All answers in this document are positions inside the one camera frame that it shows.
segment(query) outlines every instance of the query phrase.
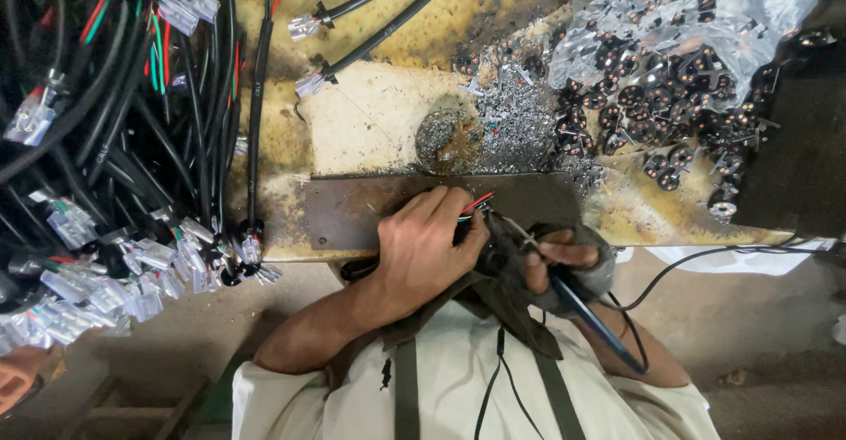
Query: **person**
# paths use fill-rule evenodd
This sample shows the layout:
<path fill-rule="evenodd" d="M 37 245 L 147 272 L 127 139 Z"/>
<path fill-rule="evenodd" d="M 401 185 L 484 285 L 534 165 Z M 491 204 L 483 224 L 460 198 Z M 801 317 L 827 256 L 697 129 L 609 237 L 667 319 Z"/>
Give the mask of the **person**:
<path fill-rule="evenodd" d="M 718 438 L 705 399 L 643 326 L 635 324 L 650 370 L 639 375 L 582 321 L 562 323 L 554 334 L 563 359 L 553 365 L 564 382 L 550 390 L 541 363 L 496 316 L 480 318 L 455 301 L 416 335 L 417 392 L 412 388 L 411 396 L 417 417 L 395 419 L 395 402 L 408 393 L 397 385 L 399 360 L 393 367 L 386 361 L 400 348 L 384 351 L 380 340 L 358 353 L 343 385 L 330 392 L 325 370 L 345 346 L 415 313 L 474 267 L 489 237 L 481 212 L 453 245 L 457 220 L 471 201 L 463 189 L 437 187 L 382 220 L 375 272 L 290 317 L 237 370 L 233 438 Z M 545 262 L 585 271 L 599 262 L 596 247 L 572 239 L 571 231 L 550 233 L 540 239 L 543 258 L 525 257 L 525 283 L 533 293 L 548 289 Z M 590 307 L 642 361 L 621 314 Z M 510 382 L 492 381 L 497 348 Z M 482 403 L 486 414 L 480 414 Z M 567 406 L 557 410 L 557 403 Z M 557 412 L 567 408 L 575 418 L 560 422 Z"/>

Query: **green wire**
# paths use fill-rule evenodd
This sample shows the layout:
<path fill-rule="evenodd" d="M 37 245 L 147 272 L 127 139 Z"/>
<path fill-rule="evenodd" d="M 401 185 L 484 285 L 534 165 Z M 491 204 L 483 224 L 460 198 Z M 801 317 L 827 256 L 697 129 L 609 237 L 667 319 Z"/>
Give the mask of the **green wire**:
<path fill-rule="evenodd" d="M 150 46 L 150 80 L 153 81 L 153 89 L 158 91 L 158 78 L 156 78 L 156 44 Z"/>
<path fill-rule="evenodd" d="M 85 37 L 85 44 L 90 44 L 91 41 L 94 39 L 94 34 L 96 34 L 97 32 L 97 28 L 100 27 L 100 22 L 103 20 L 103 16 L 106 15 L 109 2 L 111 2 L 111 0 L 106 0 L 106 3 L 103 4 L 103 8 L 100 9 L 100 14 L 97 15 L 97 19 L 94 21 L 94 25 L 92 25 L 91 29 L 88 31 L 88 36 Z"/>
<path fill-rule="evenodd" d="M 153 24 L 156 25 L 156 39 L 159 43 L 159 78 L 162 79 L 162 95 L 164 95 L 164 45 L 162 45 L 162 29 L 158 24 L 158 16 L 151 11 L 153 15 Z"/>

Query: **yellow work surface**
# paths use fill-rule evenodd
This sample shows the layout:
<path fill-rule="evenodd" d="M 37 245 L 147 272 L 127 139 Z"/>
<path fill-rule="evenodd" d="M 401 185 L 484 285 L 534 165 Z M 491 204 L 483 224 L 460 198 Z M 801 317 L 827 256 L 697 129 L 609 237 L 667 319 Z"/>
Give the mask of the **yellow work surface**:
<path fill-rule="evenodd" d="M 258 214 L 265 222 L 267 261 L 310 261 L 366 255 L 314 250 L 306 235 L 302 183 L 312 175 L 390 174 L 416 159 L 414 137 L 423 118 L 443 108 L 475 114 L 471 94 L 458 89 L 469 77 L 453 74 L 450 62 L 459 48 L 492 54 L 495 39 L 514 34 L 529 45 L 565 22 L 569 0 L 433 0 L 382 45 L 371 61 L 357 62 L 300 101 L 293 82 L 345 56 L 381 29 L 414 0 L 374 0 L 339 18 L 336 28 L 292 42 L 286 23 L 314 13 L 321 0 L 281 0 L 268 58 L 261 115 Z M 334 7 L 347 0 L 323 0 Z M 244 73 L 242 132 L 249 119 L 251 54 L 255 52 L 263 0 L 238 0 L 238 22 L 248 33 Z M 481 69 L 490 85 L 495 69 Z M 711 164 L 695 161 L 679 190 L 664 192 L 641 173 L 643 153 L 600 157 L 607 170 L 586 197 L 585 222 L 612 245 L 747 244 L 783 240 L 784 233 L 741 228 L 712 216 L 705 202 L 716 175 Z M 236 157 L 229 179 L 230 208 L 243 218 L 245 158 Z"/>

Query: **floor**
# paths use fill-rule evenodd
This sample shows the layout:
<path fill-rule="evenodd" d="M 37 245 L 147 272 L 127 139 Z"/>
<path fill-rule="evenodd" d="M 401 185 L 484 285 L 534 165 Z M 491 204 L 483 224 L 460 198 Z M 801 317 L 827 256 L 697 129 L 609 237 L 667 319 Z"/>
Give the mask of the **floor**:
<path fill-rule="evenodd" d="M 634 299 L 664 266 L 635 249 L 618 266 L 615 294 Z M 57 436 L 110 371 L 128 378 L 140 397 L 177 397 L 198 377 L 216 378 L 264 310 L 291 313 L 339 287 L 325 264 L 280 268 L 275 287 L 243 284 L 168 299 L 161 315 L 134 323 L 130 337 L 92 337 L 74 346 L 68 372 L 6 414 L 0 437 Z M 833 342 L 831 327 L 846 306 L 831 294 L 844 279 L 814 260 L 783 277 L 674 270 L 634 317 L 689 369 L 723 438 L 764 431 L 842 438 L 846 347 Z M 742 386 L 720 382 L 738 369 L 735 379 L 743 380 L 735 383 Z"/>

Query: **suspender strap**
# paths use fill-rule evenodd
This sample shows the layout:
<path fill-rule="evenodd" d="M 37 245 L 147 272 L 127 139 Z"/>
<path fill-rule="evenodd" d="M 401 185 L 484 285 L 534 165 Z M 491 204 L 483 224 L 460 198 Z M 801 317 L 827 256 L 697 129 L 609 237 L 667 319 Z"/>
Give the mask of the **suspender strap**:
<path fill-rule="evenodd" d="M 419 440 L 420 418 L 417 398 L 417 343 L 412 337 L 397 346 L 394 356 L 393 437 L 396 440 Z"/>
<path fill-rule="evenodd" d="M 563 440 L 585 440 L 585 433 L 582 431 L 579 418 L 576 416 L 573 401 L 570 400 L 567 384 L 564 383 L 564 378 L 561 376 L 561 371 L 558 370 L 555 359 L 546 357 L 534 350 L 532 350 L 532 353 L 543 380 L 543 387 L 546 389 L 546 397 L 549 398 L 549 404 L 553 407 L 555 422 L 558 423 L 561 438 Z"/>

